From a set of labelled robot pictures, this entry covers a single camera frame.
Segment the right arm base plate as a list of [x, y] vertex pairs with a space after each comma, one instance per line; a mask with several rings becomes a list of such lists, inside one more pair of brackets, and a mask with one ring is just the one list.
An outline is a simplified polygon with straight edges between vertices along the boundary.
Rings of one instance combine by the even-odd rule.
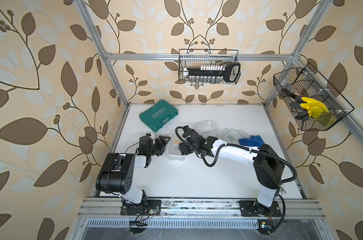
[[260, 204], [257, 200], [239, 201], [240, 212], [243, 217], [281, 217], [283, 208], [273, 201], [270, 207]]

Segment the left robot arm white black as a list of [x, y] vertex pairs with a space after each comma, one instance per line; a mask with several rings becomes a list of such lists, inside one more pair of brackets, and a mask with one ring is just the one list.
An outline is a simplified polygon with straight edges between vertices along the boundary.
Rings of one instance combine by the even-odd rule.
[[146, 134], [139, 138], [133, 154], [109, 153], [96, 178], [95, 188], [101, 193], [118, 196], [128, 207], [148, 206], [145, 191], [133, 185], [134, 169], [144, 169], [153, 156], [161, 156], [171, 137]]

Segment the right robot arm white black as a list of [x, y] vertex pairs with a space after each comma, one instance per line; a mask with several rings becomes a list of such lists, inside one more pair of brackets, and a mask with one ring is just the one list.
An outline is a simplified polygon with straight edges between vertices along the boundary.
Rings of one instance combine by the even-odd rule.
[[269, 153], [267, 149], [227, 143], [217, 137], [204, 138], [189, 126], [176, 127], [175, 134], [181, 141], [180, 152], [183, 155], [195, 153], [207, 167], [214, 167], [219, 158], [253, 167], [260, 184], [255, 205], [265, 208], [272, 206], [281, 186], [285, 168], [283, 159]]

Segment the lunch box lid teal seal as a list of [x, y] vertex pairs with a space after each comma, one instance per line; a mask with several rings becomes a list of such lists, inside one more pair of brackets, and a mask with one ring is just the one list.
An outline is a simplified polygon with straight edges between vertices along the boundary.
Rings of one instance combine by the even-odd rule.
[[241, 129], [225, 129], [222, 134], [222, 140], [227, 143], [239, 144], [240, 139], [248, 139], [250, 134]]

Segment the small clear lunch box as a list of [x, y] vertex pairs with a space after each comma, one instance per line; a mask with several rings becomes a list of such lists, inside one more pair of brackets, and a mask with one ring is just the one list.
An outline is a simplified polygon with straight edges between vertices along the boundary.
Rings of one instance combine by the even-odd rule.
[[184, 161], [185, 155], [181, 154], [179, 150], [180, 139], [176, 136], [175, 132], [170, 135], [170, 141], [166, 146], [166, 154], [171, 161]]

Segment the clear lunch box teal seal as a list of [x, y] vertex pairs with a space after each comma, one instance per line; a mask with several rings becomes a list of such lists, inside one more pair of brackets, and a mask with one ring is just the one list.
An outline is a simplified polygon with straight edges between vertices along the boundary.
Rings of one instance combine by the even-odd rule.
[[221, 132], [217, 127], [216, 123], [212, 120], [196, 123], [193, 128], [199, 135], [203, 136], [204, 138], [216, 137], [218, 139], [221, 139]]

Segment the blue cleaning cloth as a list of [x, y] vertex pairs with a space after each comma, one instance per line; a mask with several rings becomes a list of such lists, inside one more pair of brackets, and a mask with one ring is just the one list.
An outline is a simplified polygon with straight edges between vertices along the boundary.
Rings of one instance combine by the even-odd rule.
[[262, 147], [265, 144], [261, 136], [252, 135], [250, 138], [243, 138], [238, 140], [239, 144], [246, 147]]

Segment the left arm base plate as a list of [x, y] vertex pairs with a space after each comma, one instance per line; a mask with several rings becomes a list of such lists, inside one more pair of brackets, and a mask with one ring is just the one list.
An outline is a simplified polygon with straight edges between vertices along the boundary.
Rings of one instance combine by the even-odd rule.
[[142, 200], [140, 204], [129, 203], [121, 200], [122, 207], [120, 214], [122, 216], [139, 216], [139, 215], [159, 215], [161, 212], [161, 200]]

